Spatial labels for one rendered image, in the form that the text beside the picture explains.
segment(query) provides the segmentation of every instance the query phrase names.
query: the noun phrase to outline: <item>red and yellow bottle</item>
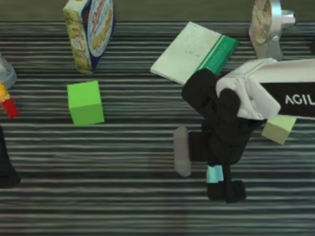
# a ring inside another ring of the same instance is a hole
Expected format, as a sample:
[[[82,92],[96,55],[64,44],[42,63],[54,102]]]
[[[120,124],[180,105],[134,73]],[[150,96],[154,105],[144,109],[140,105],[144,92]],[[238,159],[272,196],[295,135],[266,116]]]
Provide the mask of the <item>red and yellow bottle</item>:
[[[19,114],[12,97],[2,82],[0,82],[0,104],[10,118],[14,118]]]

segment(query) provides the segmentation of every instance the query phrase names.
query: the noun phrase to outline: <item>green cube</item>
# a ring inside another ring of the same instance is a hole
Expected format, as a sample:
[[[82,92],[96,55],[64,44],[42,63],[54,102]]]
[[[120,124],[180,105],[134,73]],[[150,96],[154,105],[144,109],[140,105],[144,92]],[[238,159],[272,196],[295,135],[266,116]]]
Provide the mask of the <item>green cube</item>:
[[[294,127],[295,122],[295,117],[278,116],[275,119],[269,119],[261,135],[283,145]]]
[[[68,107],[74,125],[104,122],[98,81],[67,85]]]

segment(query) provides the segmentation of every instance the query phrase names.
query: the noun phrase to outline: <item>striped tablecloth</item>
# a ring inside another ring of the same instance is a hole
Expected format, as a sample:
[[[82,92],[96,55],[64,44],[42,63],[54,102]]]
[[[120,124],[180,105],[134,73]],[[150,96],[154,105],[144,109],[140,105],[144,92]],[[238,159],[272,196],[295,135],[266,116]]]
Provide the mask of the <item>striped tablecloth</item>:
[[[172,135],[199,129],[181,86],[149,72],[186,23],[118,23],[97,72],[76,72],[64,23],[0,23],[0,52],[18,82],[21,115],[1,112],[12,163],[22,177],[0,191],[1,236],[314,236],[315,125],[298,121],[279,146],[255,132],[234,178],[248,199],[213,203],[206,166],[182,178]],[[248,23],[201,23],[241,41],[225,72],[255,58]],[[284,59],[312,58],[315,24],[282,38]],[[98,80],[106,123],[74,127],[66,85]]]

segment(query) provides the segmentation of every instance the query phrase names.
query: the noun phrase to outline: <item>black label with white text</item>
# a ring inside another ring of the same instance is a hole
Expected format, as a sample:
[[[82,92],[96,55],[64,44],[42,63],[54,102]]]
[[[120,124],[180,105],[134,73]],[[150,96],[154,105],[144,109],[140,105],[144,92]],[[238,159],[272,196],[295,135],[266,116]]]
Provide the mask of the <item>black label with white text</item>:
[[[281,105],[279,115],[315,118],[315,83],[262,83]]]

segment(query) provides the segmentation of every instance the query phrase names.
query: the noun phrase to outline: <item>transparent bottle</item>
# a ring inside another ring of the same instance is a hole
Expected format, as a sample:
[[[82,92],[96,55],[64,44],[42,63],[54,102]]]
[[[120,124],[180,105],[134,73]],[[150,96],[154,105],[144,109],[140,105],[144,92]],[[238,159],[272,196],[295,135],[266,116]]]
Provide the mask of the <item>transparent bottle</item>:
[[[15,84],[16,77],[13,66],[0,53],[0,81],[6,89],[10,89]]]

